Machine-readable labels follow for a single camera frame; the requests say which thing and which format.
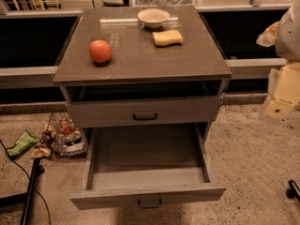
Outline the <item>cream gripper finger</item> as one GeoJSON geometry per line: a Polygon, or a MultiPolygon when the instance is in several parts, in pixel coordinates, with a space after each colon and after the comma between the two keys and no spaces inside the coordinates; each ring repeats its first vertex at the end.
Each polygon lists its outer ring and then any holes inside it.
{"type": "Polygon", "coordinates": [[[288,63],[281,69],[272,68],[268,80],[268,96],[260,116],[283,119],[300,103],[300,63],[288,63]]]}

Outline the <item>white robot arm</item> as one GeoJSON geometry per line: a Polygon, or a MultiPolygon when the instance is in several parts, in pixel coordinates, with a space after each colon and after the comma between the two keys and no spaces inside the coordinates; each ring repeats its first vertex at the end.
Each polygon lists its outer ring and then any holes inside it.
{"type": "Polygon", "coordinates": [[[276,47],[276,54],[286,60],[281,69],[269,73],[268,97],[261,115],[283,119],[300,102],[300,0],[296,0],[279,22],[268,26],[256,40],[263,47],[276,47]]]}

